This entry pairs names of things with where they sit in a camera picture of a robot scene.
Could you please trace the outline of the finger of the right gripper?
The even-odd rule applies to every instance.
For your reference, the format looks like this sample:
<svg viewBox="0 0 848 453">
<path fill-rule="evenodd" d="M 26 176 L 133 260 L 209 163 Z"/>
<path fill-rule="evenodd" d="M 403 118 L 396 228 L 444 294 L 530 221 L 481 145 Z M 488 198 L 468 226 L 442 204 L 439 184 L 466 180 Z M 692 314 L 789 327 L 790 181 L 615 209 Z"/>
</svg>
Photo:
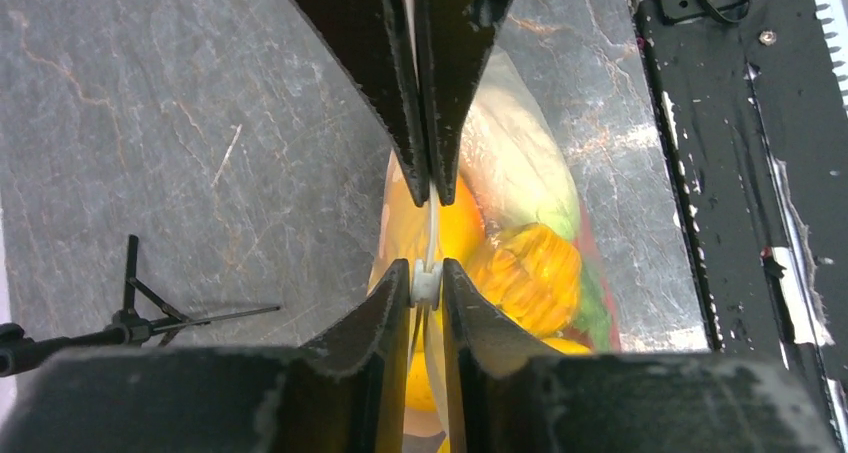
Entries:
<svg viewBox="0 0 848 453">
<path fill-rule="evenodd" d="M 463 126 L 514 0 L 413 0 L 416 66 L 430 183 L 455 201 Z"/>
<path fill-rule="evenodd" d="M 291 0 L 387 132 L 414 204 L 430 174 L 404 0 Z"/>
</svg>

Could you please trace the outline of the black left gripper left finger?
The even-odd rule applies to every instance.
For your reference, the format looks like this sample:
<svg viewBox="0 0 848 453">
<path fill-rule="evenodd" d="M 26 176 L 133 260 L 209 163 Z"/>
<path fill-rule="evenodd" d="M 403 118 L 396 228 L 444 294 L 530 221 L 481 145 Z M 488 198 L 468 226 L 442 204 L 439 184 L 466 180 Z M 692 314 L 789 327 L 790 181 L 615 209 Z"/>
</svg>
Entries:
<svg viewBox="0 0 848 453">
<path fill-rule="evenodd" d="M 75 348 L 42 366 L 5 452 L 398 452 L 409 265 L 298 347 Z"/>
</svg>

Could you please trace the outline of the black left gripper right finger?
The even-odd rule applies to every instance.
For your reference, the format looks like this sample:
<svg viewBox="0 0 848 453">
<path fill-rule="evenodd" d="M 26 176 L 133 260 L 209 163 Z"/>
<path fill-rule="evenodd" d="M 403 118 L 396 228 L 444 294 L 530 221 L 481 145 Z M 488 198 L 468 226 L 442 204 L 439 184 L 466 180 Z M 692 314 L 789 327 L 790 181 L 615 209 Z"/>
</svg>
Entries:
<svg viewBox="0 0 848 453">
<path fill-rule="evenodd" d="M 455 452 L 836 452 L 831 424 L 777 360 L 753 354 L 565 355 L 443 264 Z"/>
</svg>

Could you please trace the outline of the yellow squash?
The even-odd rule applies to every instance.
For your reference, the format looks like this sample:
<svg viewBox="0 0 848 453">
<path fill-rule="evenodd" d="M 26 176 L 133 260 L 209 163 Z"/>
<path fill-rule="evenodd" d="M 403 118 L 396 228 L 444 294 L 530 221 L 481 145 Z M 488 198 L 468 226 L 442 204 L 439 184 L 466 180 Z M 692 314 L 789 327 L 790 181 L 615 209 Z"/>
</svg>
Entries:
<svg viewBox="0 0 848 453">
<path fill-rule="evenodd" d="M 570 339 L 548 337 L 541 341 L 566 355 L 592 353 L 589 347 Z M 419 337 L 406 380 L 404 433 L 417 438 L 429 438 L 442 431 L 426 370 L 423 339 Z"/>
</svg>

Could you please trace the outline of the white radish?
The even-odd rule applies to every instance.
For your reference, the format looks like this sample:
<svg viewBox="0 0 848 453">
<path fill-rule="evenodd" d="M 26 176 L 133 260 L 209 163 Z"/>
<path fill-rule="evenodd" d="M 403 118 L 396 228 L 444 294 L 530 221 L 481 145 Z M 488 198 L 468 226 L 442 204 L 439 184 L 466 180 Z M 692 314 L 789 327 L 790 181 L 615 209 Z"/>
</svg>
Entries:
<svg viewBox="0 0 848 453">
<path fill-rule="evenodd" d="M 460 173 L 490 228 L 541 223 L 566 240 L 577 237 L 575 181 L 538 103 L 526 92 L 477 91 L 463 126 Z"/>
</svg>

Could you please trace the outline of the yellow orange mango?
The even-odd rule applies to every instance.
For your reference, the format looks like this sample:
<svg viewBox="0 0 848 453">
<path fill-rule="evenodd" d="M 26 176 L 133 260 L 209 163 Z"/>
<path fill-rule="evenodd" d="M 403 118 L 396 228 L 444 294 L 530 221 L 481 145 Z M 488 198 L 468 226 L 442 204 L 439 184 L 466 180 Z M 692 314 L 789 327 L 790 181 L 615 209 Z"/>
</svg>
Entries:
<svg viewBox="0 0 848 453">
<path fill-rule="evenodd" d="M 463 178 L 457 179 L 455 202 L 440 207 L 438 216 L 439 243 L 435 258 L 466 261 L 482 242 L 484 227 L 475 199 Z M 387 175 L 382 227 L 379 252 L 384 259 L 414 261 L 426 254 L 429 209 L 415 206 L 403 175 L 398 172 Z"/>
</svg>

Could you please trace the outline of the clear dotted zip bag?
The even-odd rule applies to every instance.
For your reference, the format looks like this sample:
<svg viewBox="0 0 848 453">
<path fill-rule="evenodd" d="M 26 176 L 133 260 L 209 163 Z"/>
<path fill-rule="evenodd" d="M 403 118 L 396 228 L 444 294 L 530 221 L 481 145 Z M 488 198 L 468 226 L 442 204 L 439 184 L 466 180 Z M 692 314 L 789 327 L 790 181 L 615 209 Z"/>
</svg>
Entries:
<svg viewBox="0 0 848 453">
<path fill-rule="evenodd" d="M 488 302 L 555 350 L 619 351 L 589 215 L 540 106 L 501 48 L 465 120 L 459 160 L 455 201 L 439 209 L 431 240 L 428 209 L 414 204 L 389 158 L 369 286 L 397 259 L 453 258 Z"/>
</svg>

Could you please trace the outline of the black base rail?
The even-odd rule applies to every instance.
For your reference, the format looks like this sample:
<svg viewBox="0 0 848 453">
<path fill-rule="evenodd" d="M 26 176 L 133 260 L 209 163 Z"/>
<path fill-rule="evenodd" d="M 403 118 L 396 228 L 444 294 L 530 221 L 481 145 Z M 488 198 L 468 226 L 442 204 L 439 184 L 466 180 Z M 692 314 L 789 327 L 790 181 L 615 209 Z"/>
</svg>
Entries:
<svg viewBox="0 0 848 453">
<path fill-rule="evenodd" d="M 847 444 L 847 0 L 629 0 L 706 340 Z"/>
</svg>

